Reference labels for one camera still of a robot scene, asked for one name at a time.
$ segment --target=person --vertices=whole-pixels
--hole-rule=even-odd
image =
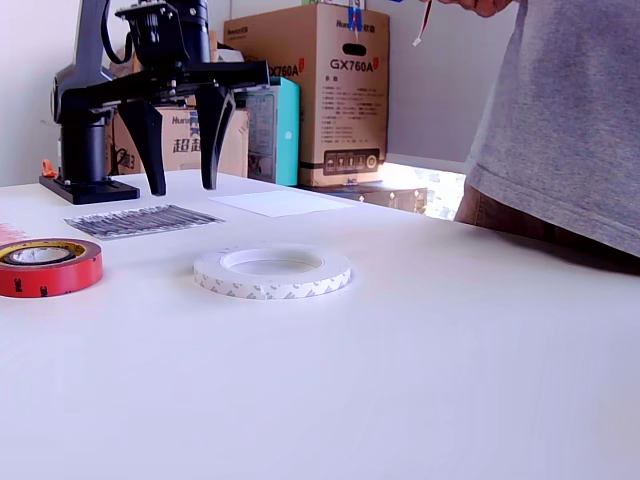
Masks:
[[[439,1],[482,17],[515,3]],[[456,220],[640,257],[640,1],[513,8]]]

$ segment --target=hand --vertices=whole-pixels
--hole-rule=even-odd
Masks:
[[[476,12],[481,17],[493,17],[509,6],[513,0],[438,0],[440,3],[455,3],[465,10]]]

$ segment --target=adhesive tape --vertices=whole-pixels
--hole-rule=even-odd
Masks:
[[[0,246],[0,295],[53,297],[102,278],[102,251],[82,240],[46,239]]]
[[[196,282],[212,292],[252,300],[290,300],[335,292],[351,280],[347,258],[307,245],[261,245],[207,254]]]

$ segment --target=black robotic arm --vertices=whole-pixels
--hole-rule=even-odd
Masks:
[[[117,16],[131,27],[130,42],[143,71],[113,79],[102,66],[109,0],[83,0],[74,62],[57,75],[54,120],[61,126],[61,165],[40,183],[74,204],[138,198],[139,191],[106,175],[105,126],[115,109],[138,149],[151,192],[164,195],[162,116],[155,106],[184,106],[195,96],[200,121],[202,181],[216,186],[217,165],[235,110],[233,91],[266,85],[266,62],[210,63],[206,0],[140,0]]]

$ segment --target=cable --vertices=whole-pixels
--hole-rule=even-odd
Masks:
[[[111,47],[111,40],[109,39],[109,29],[107,28],[110,3],[111,0],[107,0],[107,3],[104,6],[104,12],[102,12],[102,24],[100,26],[100,32],[102,34],[102,44],[104,45],[104,49],[107,52],[109,60],[111,60],[116,65],[122,65],[123,63],[127,63],[133,57],[133,38],[131,38],[131,32],[127,33],[127,40],[125,42],[124,49],[124,59],[118,57],[116,52],[114,52],[113,48]]]

